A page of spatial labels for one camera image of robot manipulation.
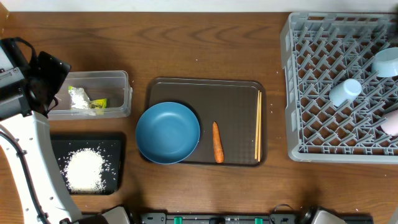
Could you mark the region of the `light blue cup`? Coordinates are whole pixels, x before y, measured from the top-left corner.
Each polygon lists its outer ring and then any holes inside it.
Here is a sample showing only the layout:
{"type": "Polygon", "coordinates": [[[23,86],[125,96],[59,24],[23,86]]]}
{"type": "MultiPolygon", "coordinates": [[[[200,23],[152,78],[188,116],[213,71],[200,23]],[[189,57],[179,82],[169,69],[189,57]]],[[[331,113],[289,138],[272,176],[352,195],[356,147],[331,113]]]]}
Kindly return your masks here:
{"type": "Polygon", "coordinates": [[[362,89],[359,81],[350,78],[331,89],[329,98],[334,106],[339,107],[345,101],[354,101],[361,94],[362,89]]]}

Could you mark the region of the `white cup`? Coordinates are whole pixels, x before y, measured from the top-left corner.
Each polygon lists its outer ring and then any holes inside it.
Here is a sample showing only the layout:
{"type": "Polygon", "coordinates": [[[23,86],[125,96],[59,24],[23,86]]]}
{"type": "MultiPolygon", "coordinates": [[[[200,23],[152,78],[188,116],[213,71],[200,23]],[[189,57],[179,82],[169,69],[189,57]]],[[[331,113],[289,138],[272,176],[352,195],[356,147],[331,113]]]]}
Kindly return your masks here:
{"type": "Polygon", "coordinates": [[[391,111],[385,114],[382,118],[385,118],[385,122],[381,124],[382,130],[391,136],[397,136],[398,134],[398,110],[391,111]]]}

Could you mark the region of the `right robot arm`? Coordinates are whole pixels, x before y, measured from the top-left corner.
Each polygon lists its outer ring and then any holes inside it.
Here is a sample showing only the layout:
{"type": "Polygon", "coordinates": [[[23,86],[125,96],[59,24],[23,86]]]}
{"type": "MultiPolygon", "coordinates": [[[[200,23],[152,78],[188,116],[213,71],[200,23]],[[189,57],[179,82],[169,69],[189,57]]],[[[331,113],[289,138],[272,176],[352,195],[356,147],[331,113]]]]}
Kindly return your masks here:
{"type": "Polygon", "coordinates": [[[321,206],[308,207],[297,219],[298,224],[375,224],[373,217],[367,213],[338,213],[321,206]]]}

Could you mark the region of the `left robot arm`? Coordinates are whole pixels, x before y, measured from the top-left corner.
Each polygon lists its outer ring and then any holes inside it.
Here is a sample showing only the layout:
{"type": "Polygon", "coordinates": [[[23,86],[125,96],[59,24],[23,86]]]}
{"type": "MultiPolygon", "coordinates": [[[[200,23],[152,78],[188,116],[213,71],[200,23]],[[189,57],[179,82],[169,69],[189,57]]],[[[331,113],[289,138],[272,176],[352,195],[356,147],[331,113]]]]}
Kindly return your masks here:
{"type": "Polygon", "coordinates": [[[12,171],[25,223],[132,223],[123,206],[83,215],[63,181],[50,140],[49,111],[71,66],[46,52],[27,60],[20,37],[1,40],[1,148],[12,171]]]}

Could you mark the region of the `light blue bowl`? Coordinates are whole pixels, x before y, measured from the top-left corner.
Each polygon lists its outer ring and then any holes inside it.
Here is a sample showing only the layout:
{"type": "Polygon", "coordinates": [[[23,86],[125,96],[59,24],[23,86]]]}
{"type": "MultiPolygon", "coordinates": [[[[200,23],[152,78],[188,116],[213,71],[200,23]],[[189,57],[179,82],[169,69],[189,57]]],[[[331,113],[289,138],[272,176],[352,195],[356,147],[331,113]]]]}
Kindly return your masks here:
{"type": "Polygon", "coordinates": [[[372,72],[377,77],[388,78],[397,76],[398,48],[392,47],[378,52],[372,64],[372,72]]]}

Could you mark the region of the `pile of white rice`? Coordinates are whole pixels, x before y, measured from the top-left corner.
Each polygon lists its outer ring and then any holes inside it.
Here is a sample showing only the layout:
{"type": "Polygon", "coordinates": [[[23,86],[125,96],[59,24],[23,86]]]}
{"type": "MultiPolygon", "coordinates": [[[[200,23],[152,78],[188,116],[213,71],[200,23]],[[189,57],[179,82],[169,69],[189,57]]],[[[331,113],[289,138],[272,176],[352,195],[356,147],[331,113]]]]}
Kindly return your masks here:
{"type": "Polygon", "coordinates": [[[73,194],[97,194],[104,190],[102,178],[105,160],[93,148],[81,148],[72,152],[61,174],[66,178],[66,186],[73,194]]]}

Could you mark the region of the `yellow foil snack wrapper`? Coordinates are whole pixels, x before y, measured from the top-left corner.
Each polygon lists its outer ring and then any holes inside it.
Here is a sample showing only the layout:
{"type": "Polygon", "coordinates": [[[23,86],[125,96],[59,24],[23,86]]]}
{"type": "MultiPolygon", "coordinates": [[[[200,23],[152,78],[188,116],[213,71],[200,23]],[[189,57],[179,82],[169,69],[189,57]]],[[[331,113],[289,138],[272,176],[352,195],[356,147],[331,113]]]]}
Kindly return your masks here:
{"type": "Polygon", "coordinates": [[[77,110],[78,112],[81,112],[88,116],[96,116],[96,115],[104,114],[104,110],[107,108],[107,105],[108,105],[108,100],[106,98],[97,99],[97,100],[90,99],[90,108],[89,109],[87,109],[87,110],[72,109],[72,110],[77,110]]]}

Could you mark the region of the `dark blue plate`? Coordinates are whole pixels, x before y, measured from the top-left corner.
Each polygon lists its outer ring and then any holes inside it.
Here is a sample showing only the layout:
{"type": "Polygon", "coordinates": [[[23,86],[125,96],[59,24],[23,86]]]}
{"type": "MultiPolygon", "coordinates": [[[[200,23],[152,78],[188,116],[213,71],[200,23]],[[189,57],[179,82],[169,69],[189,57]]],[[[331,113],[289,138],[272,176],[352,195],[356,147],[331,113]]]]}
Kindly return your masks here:
{"type": "Polygon", "coordinates": [[[186,159],[198,145],[200,134],[200,123],[194,112],[175,102],[151,106],[136,126],[140,153],[157,164],[175,164],[186,159]]]}

